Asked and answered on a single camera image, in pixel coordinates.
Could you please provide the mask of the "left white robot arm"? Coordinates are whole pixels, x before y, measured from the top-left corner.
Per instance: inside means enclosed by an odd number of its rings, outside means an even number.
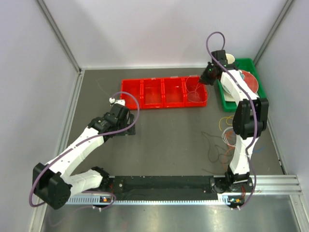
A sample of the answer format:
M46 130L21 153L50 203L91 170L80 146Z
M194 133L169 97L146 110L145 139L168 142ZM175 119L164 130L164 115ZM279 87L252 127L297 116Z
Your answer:
M82 134L60 155L46 164L33 168L31 195L36 195L54 210L60 209L68 199L90 189L106 191L109 175L102 168L94 167L81 174L74 170L98 147L114 136L133 135L135 117L123 99L110 98L111 109L96 117Z

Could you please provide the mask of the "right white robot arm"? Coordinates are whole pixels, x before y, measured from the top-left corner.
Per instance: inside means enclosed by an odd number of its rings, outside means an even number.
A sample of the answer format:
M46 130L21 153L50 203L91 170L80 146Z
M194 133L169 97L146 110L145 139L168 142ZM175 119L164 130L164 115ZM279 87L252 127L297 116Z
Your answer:
M251 156L258 137L267 127L269 102L251 91L235 64L228 63L224 50L213 51L210 56L211 62L208 62L199 82L213 85L219 80L237 104L232 122L236 145L225 173L226 187L237 191L250 183Z

